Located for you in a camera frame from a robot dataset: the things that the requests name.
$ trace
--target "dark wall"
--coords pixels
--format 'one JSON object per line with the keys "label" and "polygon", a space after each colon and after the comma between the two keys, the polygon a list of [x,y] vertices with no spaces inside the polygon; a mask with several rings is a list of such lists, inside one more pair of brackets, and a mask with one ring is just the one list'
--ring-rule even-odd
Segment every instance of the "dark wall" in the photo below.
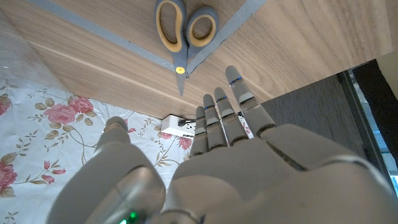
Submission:
{"label": "dark wall", "polygon": [[366,158],[361,136],[336,75],[262,105],[277,124],[303,127]]}

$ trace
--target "robotic hand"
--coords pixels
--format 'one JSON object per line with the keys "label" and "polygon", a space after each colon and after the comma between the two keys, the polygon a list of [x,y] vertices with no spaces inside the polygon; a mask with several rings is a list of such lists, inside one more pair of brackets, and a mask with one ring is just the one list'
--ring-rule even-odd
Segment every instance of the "robotic hand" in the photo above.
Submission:
{"label": "robotic hand", "polygon": [[397,197],[369,162],[305,129],[276,127],[234,67],[226,77],[255,138],[221,88],[216,103],[205,95],[192,158],[165,194],[124,121],[111,118],[47,223],[397,223]]}

